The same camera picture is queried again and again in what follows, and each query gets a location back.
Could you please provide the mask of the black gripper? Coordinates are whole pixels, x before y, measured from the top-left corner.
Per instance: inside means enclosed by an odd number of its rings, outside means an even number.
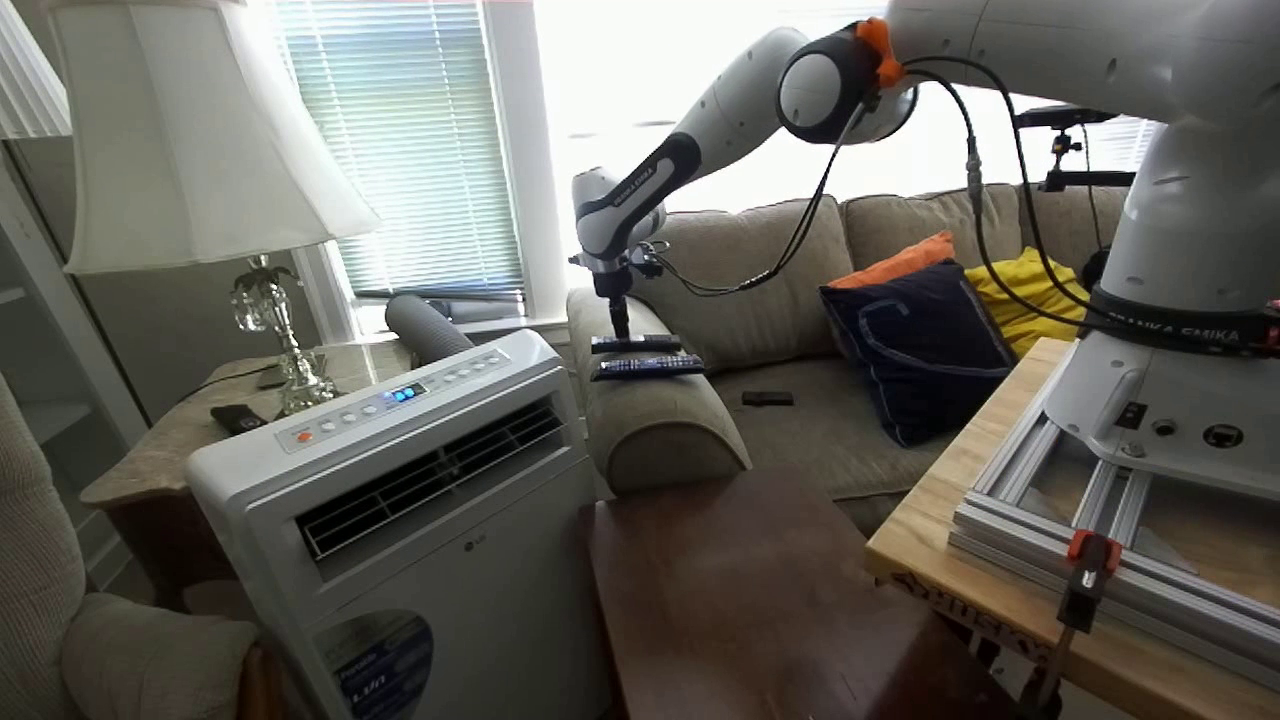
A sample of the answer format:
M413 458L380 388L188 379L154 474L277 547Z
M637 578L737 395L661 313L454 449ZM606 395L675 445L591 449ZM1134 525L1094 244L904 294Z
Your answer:
M613 262L594 262L587 251L576 251L576 263L591 271L591 287L606 298L606 319L617 341L628 341L628 294L633 277L661 277L665 263L665 240L637 240Z

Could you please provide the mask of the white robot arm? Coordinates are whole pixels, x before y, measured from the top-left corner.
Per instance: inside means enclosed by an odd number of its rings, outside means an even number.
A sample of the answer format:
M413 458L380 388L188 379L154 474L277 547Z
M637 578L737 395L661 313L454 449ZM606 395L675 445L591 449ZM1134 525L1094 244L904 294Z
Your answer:
M1154 125L1049 420L1107 465L1275 496L1280 0L887 0L828 37L772 28L618 184L576 198L594 294L628 294L675 190L772 132L881 140L922 76Z

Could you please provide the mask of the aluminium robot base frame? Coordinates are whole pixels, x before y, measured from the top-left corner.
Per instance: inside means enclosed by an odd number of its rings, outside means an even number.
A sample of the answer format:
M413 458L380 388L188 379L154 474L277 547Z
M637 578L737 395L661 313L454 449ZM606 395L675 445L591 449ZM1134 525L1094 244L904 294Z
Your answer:
M1280 507L1094 460L1027 412L950 511L949 545L1066 588L1066 545L1118 545L1094 620L1280 688Z

